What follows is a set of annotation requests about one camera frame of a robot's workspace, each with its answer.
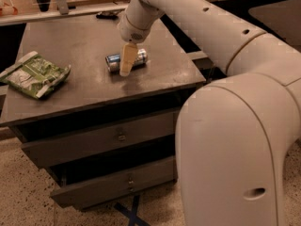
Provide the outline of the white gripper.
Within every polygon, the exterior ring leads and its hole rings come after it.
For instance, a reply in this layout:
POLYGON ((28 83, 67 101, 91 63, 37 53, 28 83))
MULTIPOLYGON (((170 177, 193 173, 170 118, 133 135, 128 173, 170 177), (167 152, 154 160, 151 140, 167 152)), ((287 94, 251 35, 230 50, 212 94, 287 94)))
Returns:
POLYGON ((121 38, 130 43, 126 43, 122 48, 119 64, 119 74, 128 76, 135 63, 138 48, 137 44, 142 43, 150 34, 150 29, 140 29, 134 27, 123 14, 118 23, 118 30, 121 38))

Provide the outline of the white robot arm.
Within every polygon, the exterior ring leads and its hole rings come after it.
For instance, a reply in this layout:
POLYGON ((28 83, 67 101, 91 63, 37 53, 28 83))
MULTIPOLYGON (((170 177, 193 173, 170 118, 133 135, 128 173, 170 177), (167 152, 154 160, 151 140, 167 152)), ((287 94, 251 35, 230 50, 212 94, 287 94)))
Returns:
POLYGON ((193 93, 177 120, 186 225, 285 226, 283 167, 301 134, 301 54, 205 0, 131 0, 119 22, 120 75, 162 14, 226 75, 193 93))

